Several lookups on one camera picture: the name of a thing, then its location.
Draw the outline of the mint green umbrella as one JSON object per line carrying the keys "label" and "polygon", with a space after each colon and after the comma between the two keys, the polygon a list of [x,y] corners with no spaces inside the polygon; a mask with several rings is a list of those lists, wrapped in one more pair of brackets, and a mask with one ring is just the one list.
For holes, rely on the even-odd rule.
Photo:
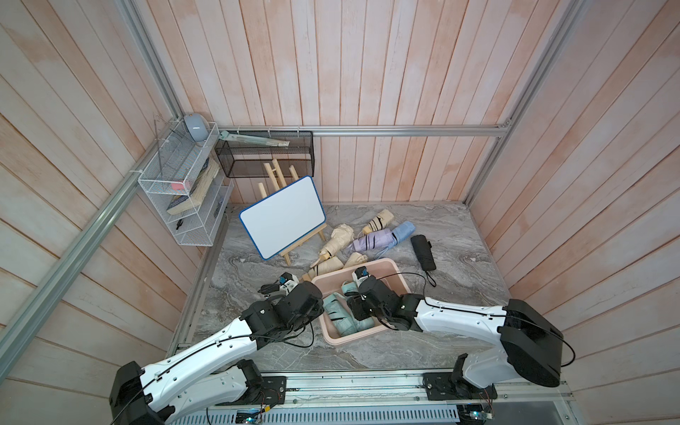
{"label": "mint green umbrella", "polygon": [[344,307],[338,294],[332,293],[325,297],[323,307],[339,336],[349,336],[357,332],[354,318]]}
{"label": "mint green umbrella", "polygon": [[352,317],[354,325],[358,332],[371,329],[375,326],[374,320],[368,315],[364,306],[361,294],[359,294],[359,287],[357,283],[346,282],[341,285],[341,292],[347,304]]}

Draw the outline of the pink plastic storage box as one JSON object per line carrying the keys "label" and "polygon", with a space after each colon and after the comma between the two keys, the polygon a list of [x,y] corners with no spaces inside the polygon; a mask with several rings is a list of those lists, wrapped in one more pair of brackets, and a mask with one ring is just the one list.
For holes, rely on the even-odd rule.
{"label": "pink plastic storage box", "polygon": [[411,292],[394,260],[383,258],[316,276],[325,312],[322,337],[332,346],[346,345],[386,331],[387,310]]}

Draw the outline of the beige umbrella with wooden handle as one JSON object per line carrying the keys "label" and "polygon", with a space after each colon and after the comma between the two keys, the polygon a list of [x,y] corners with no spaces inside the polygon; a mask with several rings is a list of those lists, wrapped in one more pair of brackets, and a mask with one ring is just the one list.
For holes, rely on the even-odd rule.
{"label": "beige umbrella with wooden handle", "polygon": [[329,241],[320,249],[318,260],[313,263],[312,267],[316,267],[320,263],[334,257],[340,251],[343,251],[353,239],[354,231],[352,227],[347,224],[338,225],[332,230]]}

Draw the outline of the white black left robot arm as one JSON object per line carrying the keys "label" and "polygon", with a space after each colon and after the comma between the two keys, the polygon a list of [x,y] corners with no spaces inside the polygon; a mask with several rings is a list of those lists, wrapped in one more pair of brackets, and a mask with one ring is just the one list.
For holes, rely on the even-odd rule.
{"label": "white black left robot arm", "polygon": [[164,424],[219,402],[237,401],[259,380],[246,357],[269,344],[289,343],[323,313],[322,292],[297,283],[282,296],[251,304],[212,336],[179,354],[140,366],[131,361],[113,380],[114,424]]}

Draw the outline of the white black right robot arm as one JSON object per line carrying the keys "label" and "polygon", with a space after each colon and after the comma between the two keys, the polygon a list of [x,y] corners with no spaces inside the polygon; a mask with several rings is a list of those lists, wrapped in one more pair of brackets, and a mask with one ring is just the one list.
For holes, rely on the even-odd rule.
{"label": "white black right robot arm", "polygon": [[456,360],[450,387],[464,398],[517,378],[547,388],[561,383],[563,334],[524,301],[468,306],[418,293],[398,295],[375,276],[361,278],[347,297],[359,321],[373,317],[390,330],[454,334],[491,345]]}

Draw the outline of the beige umbrella black lining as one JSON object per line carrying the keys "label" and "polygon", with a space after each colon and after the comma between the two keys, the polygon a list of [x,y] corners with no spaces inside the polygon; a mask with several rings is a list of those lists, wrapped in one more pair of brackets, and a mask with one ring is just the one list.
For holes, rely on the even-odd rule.
{"label": "beige umbrella black lining", "polygon": [[359,267],[368,261],[368,256],[363,253],[352,253],[345,262],[344,268]]}

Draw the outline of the beige black-striped umbrella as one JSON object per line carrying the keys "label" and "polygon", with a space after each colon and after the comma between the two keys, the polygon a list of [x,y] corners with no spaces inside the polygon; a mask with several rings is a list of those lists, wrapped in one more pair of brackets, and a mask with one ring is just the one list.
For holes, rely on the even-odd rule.
{"label": "beige black-striped umbrella", "polygon": [[332,257],[325,260],[316,266],[311,267],[306,274],[303,275],[304,281],[312,281],[313,278],[317,276],[322,276],[323,274],[329,274],[335,272],[344,267],[343,262],[338,257]]}

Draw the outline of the light blue folded umbrella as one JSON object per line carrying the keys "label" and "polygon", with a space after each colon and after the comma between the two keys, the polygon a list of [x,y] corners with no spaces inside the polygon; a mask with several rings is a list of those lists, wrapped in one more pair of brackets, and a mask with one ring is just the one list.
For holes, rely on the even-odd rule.
{"label": "light blue folded umbrella", "polygon": [[396,226],[396,228],[394,228],[391,232],[391,247],[401,244],[405,240],[409,239],[414,232],[415,226],[411,221],[404,221],[400,223],[400,225]]}

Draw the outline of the black folded umbrella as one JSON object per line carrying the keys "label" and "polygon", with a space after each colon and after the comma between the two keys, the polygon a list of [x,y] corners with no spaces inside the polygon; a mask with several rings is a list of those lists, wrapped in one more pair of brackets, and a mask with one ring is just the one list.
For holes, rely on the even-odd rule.
{"label": "black folded umbrella", "polygon": [[432,287],[436,287],[437,282],[431,273],[437,269],[437,265],[432,254],[430,241],[424,235],[412,236],[410,241],[421,269],[425,273],[426,280]]}

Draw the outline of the small beige striped umbrella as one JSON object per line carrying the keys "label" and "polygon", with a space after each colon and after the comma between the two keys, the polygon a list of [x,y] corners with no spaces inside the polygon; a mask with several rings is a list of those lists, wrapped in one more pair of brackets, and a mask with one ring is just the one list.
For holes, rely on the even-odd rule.
{"label": "small beige striped umbrella", "polygon": [[368,235],[388,227],[388,225],[394,220],[393,213],[384,209],[379,212],[366,226],[363,227],[362,233]]}

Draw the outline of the book on shelf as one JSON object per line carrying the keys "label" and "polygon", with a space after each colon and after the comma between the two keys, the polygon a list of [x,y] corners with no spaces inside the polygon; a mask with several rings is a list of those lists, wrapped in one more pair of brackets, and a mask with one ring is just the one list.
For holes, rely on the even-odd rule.
{"label": "book on shelf", "polygon": [[168,205],[166,212],[170,215],[178,215],[200,208],[220,169],[220,165],[213,158],[208,158],[198,174],[198,178],[191,188],[189,196],[175,196]]}

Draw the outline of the black mesh basket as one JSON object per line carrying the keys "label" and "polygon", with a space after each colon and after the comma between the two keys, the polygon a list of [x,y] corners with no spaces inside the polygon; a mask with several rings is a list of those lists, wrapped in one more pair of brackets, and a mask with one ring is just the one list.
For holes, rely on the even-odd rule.
{"label": "black mesh basket", "polygon": [[284,178],[292,178],[290,168],[296,169],[298,176],[314,177],[315,173],[315,147],[313,132],[293,130],[262,130],[245,131],[235,130],[230,133],[241,133],[250,136],[264,136],[290,142],[287,148],[274,147],[244,147],[237,148],[226,142],[218,141],[214,146],[215,153],[221,166],[229,178],[266,178],[268,177],[264,163],[269,161],[274,169],[273,160],[276,159],[279,167],[283,170]]}

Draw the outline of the grey round speaker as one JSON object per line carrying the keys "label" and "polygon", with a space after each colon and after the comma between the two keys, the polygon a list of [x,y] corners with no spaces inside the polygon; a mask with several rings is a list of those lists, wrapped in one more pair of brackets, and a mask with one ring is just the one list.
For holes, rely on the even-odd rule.
{"label": "grey round speaker", "polygon": [[189,135],[195,143],[205,143],[210,134],[210,125],[199,113],[187,114],[183,117]]}

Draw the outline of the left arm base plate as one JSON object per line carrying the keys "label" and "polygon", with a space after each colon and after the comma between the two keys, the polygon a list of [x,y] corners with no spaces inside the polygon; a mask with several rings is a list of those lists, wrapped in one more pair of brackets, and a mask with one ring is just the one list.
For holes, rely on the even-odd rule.
{"label": "left arm base plate", "polygon": [[283,405],[286,398],[287,377],[284,375],[264,376],[259,382],[249,385],[244,395],[233,402],[234,406]]}

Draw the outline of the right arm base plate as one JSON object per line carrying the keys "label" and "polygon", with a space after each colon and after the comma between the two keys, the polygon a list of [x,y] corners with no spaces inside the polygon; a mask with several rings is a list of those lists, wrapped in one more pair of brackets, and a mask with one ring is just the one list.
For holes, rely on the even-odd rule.
{"label": "right arm base plate", "polygon": [[469,356],[461,354],[452,372],[430,372],[423,374],[423,388],[429,401],[445,400],[495,400],[498,397],[495,386],[479,388],[463,378],[463,366]]}

